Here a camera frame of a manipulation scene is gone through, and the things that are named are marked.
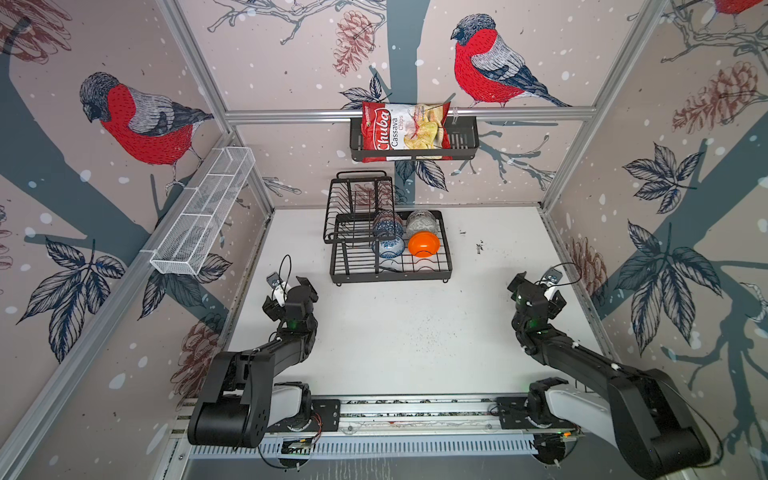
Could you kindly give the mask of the black wire dish rack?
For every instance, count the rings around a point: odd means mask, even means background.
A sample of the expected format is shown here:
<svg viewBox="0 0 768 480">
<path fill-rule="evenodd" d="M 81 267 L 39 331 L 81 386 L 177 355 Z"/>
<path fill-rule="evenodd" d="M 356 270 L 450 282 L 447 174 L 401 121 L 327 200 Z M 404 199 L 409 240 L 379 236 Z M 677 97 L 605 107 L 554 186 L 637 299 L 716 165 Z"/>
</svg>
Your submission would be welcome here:
<svg viewBox="0 0 768 480">
<path fill-rule="evenodd" d="M 443 214 L 398 210 L 395 200 L 394 180 L 383 170 L 342 171 L 330 182 L 323 241 L 332 247 L 334 284 L 450 280 Z"/>
</svg>

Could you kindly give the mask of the blue floral ceramic bowl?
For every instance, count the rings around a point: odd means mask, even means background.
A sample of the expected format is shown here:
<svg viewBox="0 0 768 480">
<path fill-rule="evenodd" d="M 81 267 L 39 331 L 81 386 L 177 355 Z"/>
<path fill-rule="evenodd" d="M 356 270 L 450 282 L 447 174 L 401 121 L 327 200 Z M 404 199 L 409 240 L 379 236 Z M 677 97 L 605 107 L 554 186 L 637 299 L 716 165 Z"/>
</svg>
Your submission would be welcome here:
<svg viewBox="0 0 768 480">
<path fill-rule="evenodd" d="M 378 240 L 374 244 L 374 251 L 378 256 L 385 260 L 395 259 L 403 254 L 405 242 L 401 237 L 393 239 Z"/>
</svg>

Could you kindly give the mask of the orange plastic bowl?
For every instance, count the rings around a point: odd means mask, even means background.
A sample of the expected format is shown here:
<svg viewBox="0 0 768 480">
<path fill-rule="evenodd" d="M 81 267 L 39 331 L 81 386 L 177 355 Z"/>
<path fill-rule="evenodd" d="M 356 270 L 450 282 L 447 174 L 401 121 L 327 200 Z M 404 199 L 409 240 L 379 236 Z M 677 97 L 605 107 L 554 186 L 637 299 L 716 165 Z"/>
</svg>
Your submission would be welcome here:
<svg viewBox="0 0 768 480">
<path fill-rule="evenodd" d="M 439 237 L 431 231 L 414 233 L 408 241 L 408 251 L 416 258 L 428 258 L 438 254 L 441 246 Z"/>
</svg>

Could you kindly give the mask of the blue triangle patterned bowl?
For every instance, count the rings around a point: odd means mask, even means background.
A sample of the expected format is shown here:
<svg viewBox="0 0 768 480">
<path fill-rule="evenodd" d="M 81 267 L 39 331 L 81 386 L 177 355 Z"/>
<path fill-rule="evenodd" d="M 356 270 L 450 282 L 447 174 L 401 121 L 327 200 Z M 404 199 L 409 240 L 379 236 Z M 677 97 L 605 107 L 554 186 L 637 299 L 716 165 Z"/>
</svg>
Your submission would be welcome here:
<svg viewBox="0 0 768 480">
<path fill-rule="evenodd" d="M 373 234 L 378 239 L 402 237 L 404 234 L 402 219 L 395 212 L 378 213 L 373 221 Z"/>
</svg>

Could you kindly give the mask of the green patterned ceramic bowl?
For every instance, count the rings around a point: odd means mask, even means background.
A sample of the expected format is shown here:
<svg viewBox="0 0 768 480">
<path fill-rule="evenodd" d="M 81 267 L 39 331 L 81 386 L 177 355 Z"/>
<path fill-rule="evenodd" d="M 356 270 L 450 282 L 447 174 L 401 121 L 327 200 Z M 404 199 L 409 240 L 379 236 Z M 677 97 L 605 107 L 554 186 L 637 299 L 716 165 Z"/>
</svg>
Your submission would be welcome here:
<svg viewBox="0 0 768 480">
<path fill-rule="evenodd" d="M 410 238 L 420 232 L 440 233 L 439 222 L 429 210 L 414 210 L 406 218 L 404 236 Z"/>
</svg>

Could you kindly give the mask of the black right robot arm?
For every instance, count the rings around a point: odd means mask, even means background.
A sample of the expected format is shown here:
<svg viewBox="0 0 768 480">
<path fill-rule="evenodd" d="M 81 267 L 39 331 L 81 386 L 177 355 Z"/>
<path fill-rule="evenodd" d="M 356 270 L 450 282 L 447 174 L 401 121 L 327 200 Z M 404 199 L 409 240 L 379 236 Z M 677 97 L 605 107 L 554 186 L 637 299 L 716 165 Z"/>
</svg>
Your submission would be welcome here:
<svg viewBox="0 0 768 480">
<path fill-rule="evenodd" d="M 566 301 L 550 284 L 519 273 L 508 289 L 515 305 L 511 326 L 522 350 L 565 375 L 530 385 L 526 411 L 534 425 L 563 420 L 584 427 L 614 446 L 644 479 L 710 460 L 694 410 L 668 375 L 614 362 L 552 326 Z"/>
</svg>

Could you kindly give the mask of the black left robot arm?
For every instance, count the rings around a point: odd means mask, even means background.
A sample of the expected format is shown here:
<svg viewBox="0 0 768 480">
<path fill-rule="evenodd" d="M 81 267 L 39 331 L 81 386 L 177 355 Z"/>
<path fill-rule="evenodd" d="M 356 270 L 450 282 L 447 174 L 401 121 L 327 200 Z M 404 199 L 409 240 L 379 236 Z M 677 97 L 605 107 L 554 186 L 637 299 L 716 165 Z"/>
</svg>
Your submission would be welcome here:
<svg viewBox="0 0 768 480">
<path fill-rule="evenodd" d="M 308 278 L 296 281 L 282 302 L 265 298 L 264 313 L 278 323 L 273 340 L 250 350 L 222 351 L 211 361 L 187 428 L 190 444 L 255 448 L 270 426 L 309 414 L 308 386 L 275 382 L 308 358 L 317 336 L 318 293 Z"/>
</svg>

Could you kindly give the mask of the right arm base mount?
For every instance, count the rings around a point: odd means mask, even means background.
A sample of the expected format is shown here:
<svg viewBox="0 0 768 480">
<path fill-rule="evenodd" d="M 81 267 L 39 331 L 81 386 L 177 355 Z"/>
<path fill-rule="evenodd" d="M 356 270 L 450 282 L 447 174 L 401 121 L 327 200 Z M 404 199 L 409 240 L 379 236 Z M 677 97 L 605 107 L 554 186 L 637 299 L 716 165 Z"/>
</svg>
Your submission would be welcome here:
<svg viewBox="0 0 768 480">
<path fill-rule="evenodd" d="M 524 396 L 497 397 L 488 413 L 499 420 L 502 430 L 577 431 L 579 427 L 567 420 L 541 417 L 528 407 Z"/>
</svg>

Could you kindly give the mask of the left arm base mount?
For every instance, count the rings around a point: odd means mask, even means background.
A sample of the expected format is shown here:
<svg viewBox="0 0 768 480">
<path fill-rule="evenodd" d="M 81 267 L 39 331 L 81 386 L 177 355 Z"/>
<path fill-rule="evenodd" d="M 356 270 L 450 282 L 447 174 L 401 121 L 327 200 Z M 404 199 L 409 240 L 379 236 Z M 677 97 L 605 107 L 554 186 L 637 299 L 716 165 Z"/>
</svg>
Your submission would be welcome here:
<svg viewBox="0 0 768 480">
<path fill-rule="evenodd" d="M 339 428 L 341 402 L 338 399 L 313 399 L 311 406 L 302 406 L 293 417 L 275 423 L 267 429 L 272 433 L 327 433 Z"/>
</svg>

